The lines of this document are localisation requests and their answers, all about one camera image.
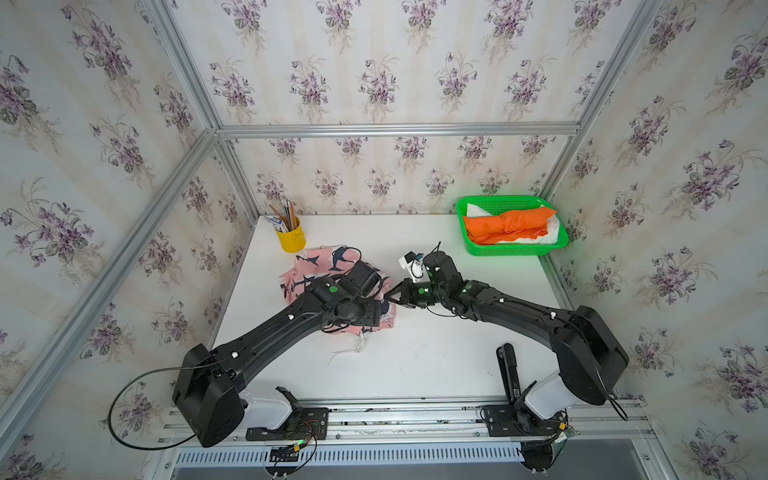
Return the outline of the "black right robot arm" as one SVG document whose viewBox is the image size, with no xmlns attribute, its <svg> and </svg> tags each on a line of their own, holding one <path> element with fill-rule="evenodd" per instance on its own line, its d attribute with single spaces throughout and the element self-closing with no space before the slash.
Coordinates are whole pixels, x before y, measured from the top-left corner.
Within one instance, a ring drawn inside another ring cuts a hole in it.
<svg viewBox="0 0 768 480">
<path fill-rule="evenodd" d="M 385 295 L 388 302 L 413 309 L 440 305 L 457 317 L 506 328 L 554 352 L 558 370 L 523 390 L 514 401 L 517 409 L 548 420 L 579 401 L 601 406 L 613 400 L 611 392 L 629 357 L 596 310 L 547 307 L 465 279 L 443 251 L 423 256 L 420 263 L 421 276 L 393 287 Z"/>
</svg>

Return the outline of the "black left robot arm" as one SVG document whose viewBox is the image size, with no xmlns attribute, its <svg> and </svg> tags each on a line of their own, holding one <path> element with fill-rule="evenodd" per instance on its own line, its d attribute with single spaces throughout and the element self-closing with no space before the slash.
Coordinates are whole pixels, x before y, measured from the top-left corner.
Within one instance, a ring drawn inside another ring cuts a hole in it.
<svg viewBox="0 0 768 480">
<path fill-rule="evenodd" d="M 358 261 L 345 273 L 311 280 L 295 301 L 246 334 L 213 349 L 190 349 L 172 401 L 200 445 L 215 446 L 234 432 L 246 412 L 240 393 L 293 345 L 330 326 L 377 327 L 382 284 L 376 269 Z"/>
</svg>

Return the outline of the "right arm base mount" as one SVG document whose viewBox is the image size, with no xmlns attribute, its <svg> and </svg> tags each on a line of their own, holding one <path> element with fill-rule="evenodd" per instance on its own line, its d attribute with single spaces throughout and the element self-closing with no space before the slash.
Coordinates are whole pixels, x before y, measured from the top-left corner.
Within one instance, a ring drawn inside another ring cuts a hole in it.
<svg viewBox="0 0 768 480">
<path fill-rule="evenodd" d="M 496 359 L 500 369 L 506 403 L 487 405 L 480 410 L 490 437 L 536 437 L 544 436 L 557 439 L 567 427 L 568 415 L 565 410 L 557 412 L 548 419 L 538 417 L 531 407 L 525 404 L 527 395 L 536 382 L 523 389 L 517 371 L 517 359 L 514 347 L 504 343 L 496 349 Z"/>
</svg>

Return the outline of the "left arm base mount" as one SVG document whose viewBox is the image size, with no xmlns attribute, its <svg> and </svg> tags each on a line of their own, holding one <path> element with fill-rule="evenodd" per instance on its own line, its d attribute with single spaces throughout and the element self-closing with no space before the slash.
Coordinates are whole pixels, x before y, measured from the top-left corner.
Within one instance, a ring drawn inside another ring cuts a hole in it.
<svg viewBox="0 0 768 480">
<path fill-rule="evenodd" d="M 325 440 L 330 410 L 307 407 L 285 387 L 257 393 L 245 410 L 248 441 Z"/>
</svg>

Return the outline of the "pink shark print garment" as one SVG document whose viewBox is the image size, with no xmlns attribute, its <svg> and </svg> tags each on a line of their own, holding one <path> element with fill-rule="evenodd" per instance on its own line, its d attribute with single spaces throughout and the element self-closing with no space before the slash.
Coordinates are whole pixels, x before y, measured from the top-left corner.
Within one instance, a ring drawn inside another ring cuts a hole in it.
<svg viewBox="0 0 768 480">
<path fill-rule="evenodd" d="M 336 279 L 347 273 L 361 259 L 362 252 L 359 249 L 346 245 L 322 246 L 298 253 L 294 267 L 280 276 L 280 288 L 286 303 L 294 303 L 315 278 L 329 275 Z M 377 327 L 326 327 L 323 332 L 328 335 L 350 334 L 358 338 L 358 344 L 355 348 L 334 351 L 328 364 L 331 364 L 337 356 L 360 354 L 365 348 L 366 340 L 372 333 L 392 329 L 395 326 L 397 309 L 394 305 L 384 301 L 384 294 L 393 287 L 393 282 L 385 272 L 377 267 L 368 262 L 365 262 L 365 265 L 378 275 L 378 278 L 375 278 L 374 287 L 366 294 L 366 297 L 373 297 L 382 302 L 380 323 Z"/>
</svg>

